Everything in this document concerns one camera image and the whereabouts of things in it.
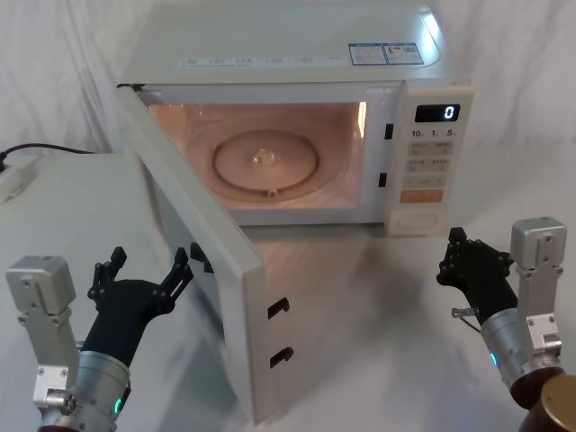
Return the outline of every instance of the white cloth backdrop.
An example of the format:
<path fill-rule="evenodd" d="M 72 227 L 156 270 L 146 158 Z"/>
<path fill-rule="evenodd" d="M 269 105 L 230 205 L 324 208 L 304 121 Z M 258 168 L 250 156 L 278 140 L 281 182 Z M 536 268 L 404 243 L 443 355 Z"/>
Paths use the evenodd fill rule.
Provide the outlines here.
<path fill-rule="evenodd" d="M 0 0 L 0 149 L 122 151 L 111 93 L 153 3 Z M 576 2 L 428 3 L 477 88 L 467 146 L 576 143 Z"/>

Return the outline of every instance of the microwave control panel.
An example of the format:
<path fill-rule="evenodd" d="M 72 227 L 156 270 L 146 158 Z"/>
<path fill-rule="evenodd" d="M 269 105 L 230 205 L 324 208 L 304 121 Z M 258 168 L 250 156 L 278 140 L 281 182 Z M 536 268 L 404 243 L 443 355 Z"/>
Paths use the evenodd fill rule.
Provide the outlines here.
<path fill-rule="evenodd" d="M 405 83 L 391 142 L 391 235 L 446 230 L 446 208 L 473 100 L 469 85 Z"/>

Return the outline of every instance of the brown object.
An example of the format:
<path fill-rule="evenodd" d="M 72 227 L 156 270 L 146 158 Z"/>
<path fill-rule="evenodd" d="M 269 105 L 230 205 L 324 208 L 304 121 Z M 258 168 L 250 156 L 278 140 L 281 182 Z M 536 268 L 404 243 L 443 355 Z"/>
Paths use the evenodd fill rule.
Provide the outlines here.
<path fill-rule="evenodd" d="M 543 387 L 520 432 L 576 432 L 576 377 L 561 374 Z"/>
<path fill-rule="evenodd" d="M 512 399 L 525 410 L 531 410 L 540 400 L 544 384 L 559 374 L 564 374 L 561 367 L 545 367 L 524 375 L 510 387 Z"/>

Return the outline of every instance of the digital display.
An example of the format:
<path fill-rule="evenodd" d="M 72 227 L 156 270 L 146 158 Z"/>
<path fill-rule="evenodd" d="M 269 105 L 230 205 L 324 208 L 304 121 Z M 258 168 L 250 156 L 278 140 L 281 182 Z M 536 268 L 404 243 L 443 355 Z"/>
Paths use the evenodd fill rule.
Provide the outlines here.
<path fill-rule="evenodd" d="M 460 113 L 459 103 L 442 105 L 418 105 L 416 108 L 416 123 L 455 122 Z"/>

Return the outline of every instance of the orange button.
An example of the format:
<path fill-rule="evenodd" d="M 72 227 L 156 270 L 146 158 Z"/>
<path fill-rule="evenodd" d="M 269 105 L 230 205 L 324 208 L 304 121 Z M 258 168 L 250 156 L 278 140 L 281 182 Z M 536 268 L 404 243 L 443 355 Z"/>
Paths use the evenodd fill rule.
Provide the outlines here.
<path fill-rule="evenodd" d="M 437 189 L 433 191 L 402 191 L 400 202 L 405 204 L 415 203 L 440 203 L 444 191 Z"/>

